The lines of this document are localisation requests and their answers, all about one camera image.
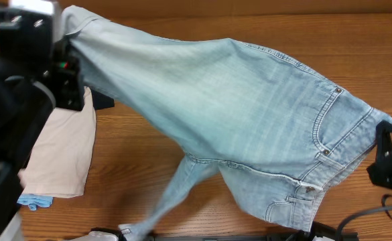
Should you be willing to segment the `light blue denim shorts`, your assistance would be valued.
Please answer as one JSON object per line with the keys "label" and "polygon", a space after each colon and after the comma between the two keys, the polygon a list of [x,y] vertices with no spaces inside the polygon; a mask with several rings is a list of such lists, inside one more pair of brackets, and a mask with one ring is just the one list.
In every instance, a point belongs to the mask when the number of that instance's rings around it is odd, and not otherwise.
{"label": "light blue denim shorts", "polygon": [[120,229],[143,240],[190,190],[220,173],[246,213],[309,231],[327,190],[346,179],[392,118],[296,59],[234,39],[184,42],[84,8],[62,31],[85,82],[175,140],[184,158],[152,213]]}

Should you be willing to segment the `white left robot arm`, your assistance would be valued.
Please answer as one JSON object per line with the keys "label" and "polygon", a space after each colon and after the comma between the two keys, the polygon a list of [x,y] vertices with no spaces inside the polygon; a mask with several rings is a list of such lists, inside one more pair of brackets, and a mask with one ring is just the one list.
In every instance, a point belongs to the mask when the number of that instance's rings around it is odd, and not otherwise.
{"label": "white left robot arm", "polygon": [[0,235],[19,209],[18,173],[48,117],[55,108],[84,107],[79,61],[54,30],[48,16],[0,21]]}

